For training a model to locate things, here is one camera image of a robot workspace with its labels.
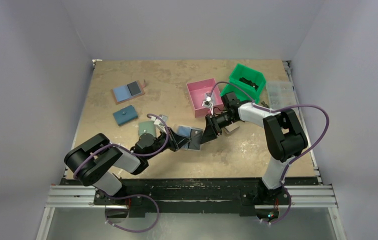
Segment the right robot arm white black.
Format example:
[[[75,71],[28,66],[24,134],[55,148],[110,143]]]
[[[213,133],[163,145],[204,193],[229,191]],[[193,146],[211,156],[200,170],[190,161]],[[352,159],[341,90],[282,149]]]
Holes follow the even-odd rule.
[[[282,192],[291,160],[300,156],[307,148],[305,132],[295,111],[291,109],[273,112],[251,101],[239,100],[234,92],[226,93],[221,100],[224,111],[219,115],[205,117],[206,126],[201,143],[217,139],[223,128],[238,121],[262,127],[271,159],[258,183],[255,198],[268,204]]]

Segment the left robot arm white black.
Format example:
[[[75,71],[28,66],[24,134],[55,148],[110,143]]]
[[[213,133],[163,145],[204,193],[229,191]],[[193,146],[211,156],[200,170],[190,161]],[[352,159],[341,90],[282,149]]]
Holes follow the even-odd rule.
[[[176,152],[190,141],[190,137],[167,127],[157,137],[150,133],[140,135],[135,145],[126,149],[99,133],[68,152],[64,163],[82,185],[96,187],[112,204],[118,205],[125,200],[126,186],[109,171],[111,167],[138,175],[148,167],[149,159],[165,150]]]

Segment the dark grey VIP card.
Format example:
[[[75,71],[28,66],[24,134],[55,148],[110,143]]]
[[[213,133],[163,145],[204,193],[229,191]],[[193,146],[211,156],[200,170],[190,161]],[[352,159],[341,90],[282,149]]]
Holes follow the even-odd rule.
[[[201,129],[192,128],[190,130],[190,142],[188,143],[188,149],[199,151],[201,149],[203,131]]]

